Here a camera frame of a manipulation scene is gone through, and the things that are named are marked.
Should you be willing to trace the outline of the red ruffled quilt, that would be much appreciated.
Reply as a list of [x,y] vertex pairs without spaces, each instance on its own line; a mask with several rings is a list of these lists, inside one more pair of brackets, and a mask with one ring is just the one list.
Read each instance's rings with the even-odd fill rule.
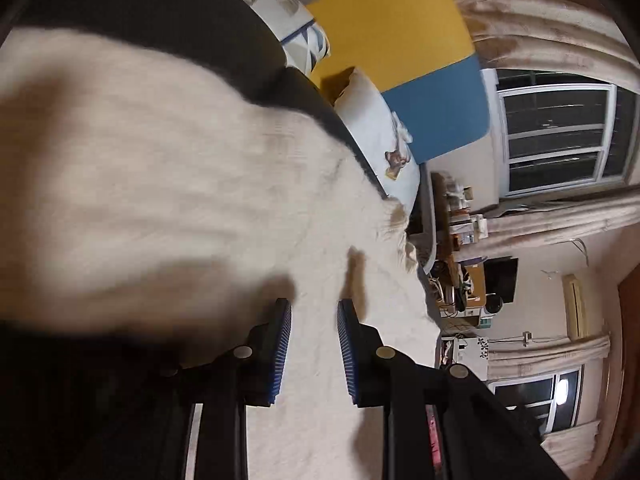
[[440,444],[437,414],[433,405],[427,405],[425,407],[425,411],[428,422],[428,435],[430,436],[434,471],[439,472],[442,470],[442,445]]

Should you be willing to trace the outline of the black monitor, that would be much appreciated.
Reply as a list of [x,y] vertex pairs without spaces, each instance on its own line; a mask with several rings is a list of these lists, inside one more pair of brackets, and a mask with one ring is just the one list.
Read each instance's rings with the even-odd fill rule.
[[485,285],[488,294],[498,295],[505,304],[514,300],[518,279],[518,258],[502,257],[484,262]]

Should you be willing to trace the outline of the cream knit sweater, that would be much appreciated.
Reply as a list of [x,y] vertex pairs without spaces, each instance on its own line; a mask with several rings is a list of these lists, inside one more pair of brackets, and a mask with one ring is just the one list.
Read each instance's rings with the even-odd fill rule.
[[292,304],[284,385],[248,412],[254,479],[373,479],[382,414],[350,402],[336,306],[420,362],[400,203],[301,112],[212,70],[66,29],[1,48],[1,474],[152,479],[168,388]]

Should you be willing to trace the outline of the white desk fan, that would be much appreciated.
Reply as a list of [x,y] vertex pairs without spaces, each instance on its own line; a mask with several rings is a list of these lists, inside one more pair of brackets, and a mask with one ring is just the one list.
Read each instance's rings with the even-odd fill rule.
[[486,295],[484,308],[488,314],[495,315],[501,311],[502,307],[503,300],[498,294],[492,292]]

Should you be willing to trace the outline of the wooden desk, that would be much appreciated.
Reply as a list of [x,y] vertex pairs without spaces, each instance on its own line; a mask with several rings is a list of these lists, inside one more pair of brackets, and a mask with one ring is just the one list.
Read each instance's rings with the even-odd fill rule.
[[479,318],[487,295],[484,258],[465,257],[464,248],[454,246],[449,219],[454,214],[471,214],[471,189],[446,174],[431,174],[436,228],[436,260],[430,272],[436,304],[442,318]]

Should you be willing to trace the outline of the grey yellow blue sofa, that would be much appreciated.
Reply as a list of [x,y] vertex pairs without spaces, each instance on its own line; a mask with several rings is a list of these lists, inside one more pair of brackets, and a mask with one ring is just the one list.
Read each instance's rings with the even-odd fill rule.
[[468,28],[454,0],[302,0],[331,53],[312,81],[327,96],[356,67],[413,136],[418,162],[480,140],[486,91]]

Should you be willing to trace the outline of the white deer print pillow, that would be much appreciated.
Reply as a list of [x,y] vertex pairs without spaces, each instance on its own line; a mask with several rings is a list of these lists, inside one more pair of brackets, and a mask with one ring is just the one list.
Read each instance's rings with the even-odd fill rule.
[[413,137],[381,92],[355,68],[334,103],[334,110],[354,138],[387,197],[406,214],[413,210],[420,185],[419,165],[410,150]]

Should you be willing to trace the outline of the left floral curtain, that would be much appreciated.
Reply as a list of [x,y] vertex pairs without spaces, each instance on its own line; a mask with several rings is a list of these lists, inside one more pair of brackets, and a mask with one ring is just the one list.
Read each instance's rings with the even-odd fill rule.
[[454,2],[484,68],[575,74],[639,92],[638,58],[604,11],[572,0]]

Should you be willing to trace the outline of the right floral curtain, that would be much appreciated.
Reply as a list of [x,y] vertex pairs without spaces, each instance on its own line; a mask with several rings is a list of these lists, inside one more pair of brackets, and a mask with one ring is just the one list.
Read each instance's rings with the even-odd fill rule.
[[605,359],[610,349],[610,336],[600,335],[544,348],[491,351],[488,354],[487,380],[562,372],[573,366]]

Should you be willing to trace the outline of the middle floral curtain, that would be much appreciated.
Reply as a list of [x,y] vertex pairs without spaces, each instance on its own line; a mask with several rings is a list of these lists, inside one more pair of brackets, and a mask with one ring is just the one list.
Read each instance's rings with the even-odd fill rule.
[[639,191],[554,205],[487,220],[488,237],[454,252],[457,261],[497,258],[613,231],[639,222]]

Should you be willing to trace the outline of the floral curtain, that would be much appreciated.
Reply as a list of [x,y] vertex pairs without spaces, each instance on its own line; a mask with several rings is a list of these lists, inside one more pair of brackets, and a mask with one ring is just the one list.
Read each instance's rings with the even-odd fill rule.
[[484,68],[575,74],[639,92],[638,58],[604,11],[572,0],[454,2]]
[[613,231],[639,222],[639,191],[554,205],[487,220],[488,237],[454,252],[457,261],[497,258]]
[[605,359],[610,349],[610,336],[600,335],[544,348],[491,351],[488,354],[487,380],[562,372],[573,366]]

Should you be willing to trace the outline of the wall air conditioner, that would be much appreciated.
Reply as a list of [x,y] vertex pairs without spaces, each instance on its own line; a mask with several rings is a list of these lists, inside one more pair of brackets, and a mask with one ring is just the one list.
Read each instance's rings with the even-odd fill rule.
[[567,274],[562,277],[562,285],[567,336],[570,340],[585,338],[588,334],[588,323],[580,281],[574,274]]

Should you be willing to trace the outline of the geometric pattern pillow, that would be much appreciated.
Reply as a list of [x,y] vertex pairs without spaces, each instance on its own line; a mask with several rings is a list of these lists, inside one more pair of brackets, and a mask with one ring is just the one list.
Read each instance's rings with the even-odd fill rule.
[[299,0],[243,0],[280,42],[288,66],[307,77],[330,54],[328,36]]

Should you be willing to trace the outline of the stack of boxes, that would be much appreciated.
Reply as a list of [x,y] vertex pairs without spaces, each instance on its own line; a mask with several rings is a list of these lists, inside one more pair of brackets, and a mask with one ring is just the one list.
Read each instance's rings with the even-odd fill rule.
[[488,237],[488,222],[482,214],[454,214],[449,219],[449,232],[456,247],[475,244]]

